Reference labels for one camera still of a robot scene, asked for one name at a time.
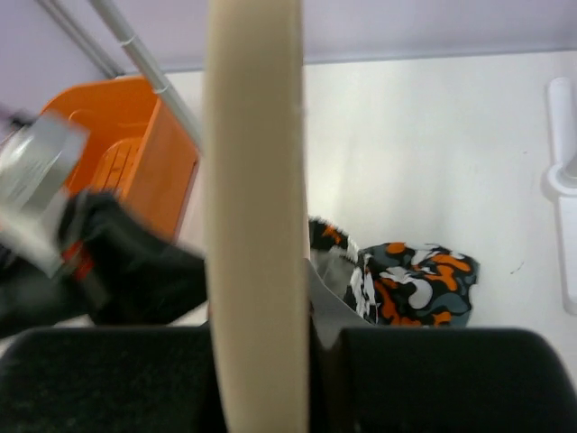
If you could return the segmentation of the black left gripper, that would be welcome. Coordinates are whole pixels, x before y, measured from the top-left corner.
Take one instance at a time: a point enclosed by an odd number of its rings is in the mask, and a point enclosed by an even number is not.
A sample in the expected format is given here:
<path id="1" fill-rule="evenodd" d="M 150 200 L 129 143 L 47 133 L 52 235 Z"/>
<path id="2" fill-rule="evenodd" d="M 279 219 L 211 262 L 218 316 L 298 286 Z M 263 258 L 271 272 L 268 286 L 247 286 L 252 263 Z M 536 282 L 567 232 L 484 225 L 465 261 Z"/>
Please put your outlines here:
<path id="1" fill-rule="evenodd" d="M 207 300 L 205 260 L 157 237 L 109 193 L 70 198 L 48 276 L 1 250 L 1 336 L 87 315 L 98 325 L 167 325 Z"/>

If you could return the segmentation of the orange camouflage shorts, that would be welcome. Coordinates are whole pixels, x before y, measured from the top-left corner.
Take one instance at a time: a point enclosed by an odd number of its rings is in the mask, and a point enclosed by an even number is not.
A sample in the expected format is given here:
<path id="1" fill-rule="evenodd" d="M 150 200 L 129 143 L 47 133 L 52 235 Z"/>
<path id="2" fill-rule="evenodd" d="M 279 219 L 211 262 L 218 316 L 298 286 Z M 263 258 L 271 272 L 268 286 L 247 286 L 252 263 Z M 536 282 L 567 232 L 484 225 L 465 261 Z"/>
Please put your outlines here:
<path id="1" fill-rule="evenodd" d="M 464 327 L 480 265 L 440 244 L 360 248 L 341 228 L 308 219 L 310 258 L 324 285 L 378 326 Z"/>

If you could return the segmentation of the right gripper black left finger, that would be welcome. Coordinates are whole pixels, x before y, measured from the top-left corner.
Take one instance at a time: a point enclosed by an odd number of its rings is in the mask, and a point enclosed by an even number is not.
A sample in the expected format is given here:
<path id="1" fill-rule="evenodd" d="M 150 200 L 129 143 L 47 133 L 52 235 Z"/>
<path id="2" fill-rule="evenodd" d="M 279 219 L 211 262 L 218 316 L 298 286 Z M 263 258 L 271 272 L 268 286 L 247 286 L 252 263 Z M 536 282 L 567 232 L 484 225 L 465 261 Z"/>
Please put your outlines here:
<path id="1" fill-rule="evenodd" d="M 44 328 L 1 358 L 3 432 L 223 432 L 207 327 Z"/>

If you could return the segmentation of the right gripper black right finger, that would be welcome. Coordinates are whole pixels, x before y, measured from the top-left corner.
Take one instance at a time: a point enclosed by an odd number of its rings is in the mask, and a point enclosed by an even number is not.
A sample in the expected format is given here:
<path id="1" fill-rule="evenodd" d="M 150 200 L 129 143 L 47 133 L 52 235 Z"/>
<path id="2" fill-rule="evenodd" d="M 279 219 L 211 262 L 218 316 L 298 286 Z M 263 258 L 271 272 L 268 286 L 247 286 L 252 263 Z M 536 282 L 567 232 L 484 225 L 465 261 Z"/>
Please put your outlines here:
<path id="1" fill-rule="evenodd" d="M 521 329 L 351 327 L 316 349 L 314 432 L 573 432 L 576 393 Z"/>

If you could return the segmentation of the beige wooden hanger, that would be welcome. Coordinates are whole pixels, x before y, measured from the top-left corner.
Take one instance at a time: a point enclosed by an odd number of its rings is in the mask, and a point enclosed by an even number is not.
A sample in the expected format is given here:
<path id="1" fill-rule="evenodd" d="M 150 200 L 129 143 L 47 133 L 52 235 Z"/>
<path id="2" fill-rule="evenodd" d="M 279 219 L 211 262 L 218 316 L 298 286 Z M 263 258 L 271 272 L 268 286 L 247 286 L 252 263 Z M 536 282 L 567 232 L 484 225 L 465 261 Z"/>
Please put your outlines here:
<path id="1" fill-rule="evenodd" d="M 209 323 L 227 428 L 308 429 L 298 1 L 213 1 L 204 78 Z"/>

